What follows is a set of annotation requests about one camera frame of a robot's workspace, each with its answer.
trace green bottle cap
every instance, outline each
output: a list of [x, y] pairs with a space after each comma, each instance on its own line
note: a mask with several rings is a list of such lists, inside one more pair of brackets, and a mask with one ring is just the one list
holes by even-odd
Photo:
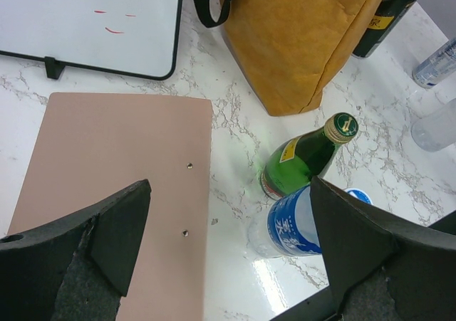
[[354, 116], [346, 112], [336, 113], [326, 121], [324, 127], [325, 135], [336, 144], [350, 142], [358, 132], [358, 122]]

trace water bottle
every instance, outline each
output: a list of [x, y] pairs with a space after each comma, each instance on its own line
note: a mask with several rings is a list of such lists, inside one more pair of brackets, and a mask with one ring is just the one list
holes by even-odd
[[[320, 254], [310, 190], [307, 185], [278, 200], [269, 211], [257, 214], [247, 231], [248, 247], [264, 258]], [[345, 191], [372, 204], [371, 198], [360, 189]]]
[[452, 38], [413, 72], [413, 80], [422, 88], [437, 85], [456, 71], [456, 38]]
[[456, 99], [421, 118], [411, 127], [412, 138], [420, 148], [436, 152], [456, 142]]

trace whiteboard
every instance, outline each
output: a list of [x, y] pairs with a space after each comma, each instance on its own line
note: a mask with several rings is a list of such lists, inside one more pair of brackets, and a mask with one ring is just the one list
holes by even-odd
[[0, 0], [0, 53], [165, 79], [182, 0]]

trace brown bag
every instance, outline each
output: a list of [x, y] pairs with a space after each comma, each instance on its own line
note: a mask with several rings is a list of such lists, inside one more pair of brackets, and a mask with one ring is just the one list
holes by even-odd
[[223, 0], [218, 21], [209, 0], [194, 1], [205, 26], [227, 20], [244, 74], [268, 113], [282, 116], [320, 105], [381, 0]]

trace table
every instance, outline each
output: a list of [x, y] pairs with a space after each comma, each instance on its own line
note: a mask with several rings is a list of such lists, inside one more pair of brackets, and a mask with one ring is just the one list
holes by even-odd
[[184, 95], [212, 101], [212, 156], [205, 319], [269, 320], [328, 284], [321, 256], [259, 258], [247, 246], [252, 216], [271, 205], [257, 173], [287, 139], [333, 113], [356, 116], [360, 132], [325, 179], [368, 192], [376, 206], [422, 225], [456, 206], [456, 151], [422, 151], [410, 126], [456, 96], [456, 78], [432, 90], [410, 79], [446, 38], [418, 4], [368, 59], [350, 58], [319, 109], [270, 117], [249, 87], [220, 29], [198, 21], [184, 0], [175, 74], [164, 82], [66, 68], [49, 80], [42, 63], [0, 57], [0, 237], [18, 199], [48, 97], [55, 91]]

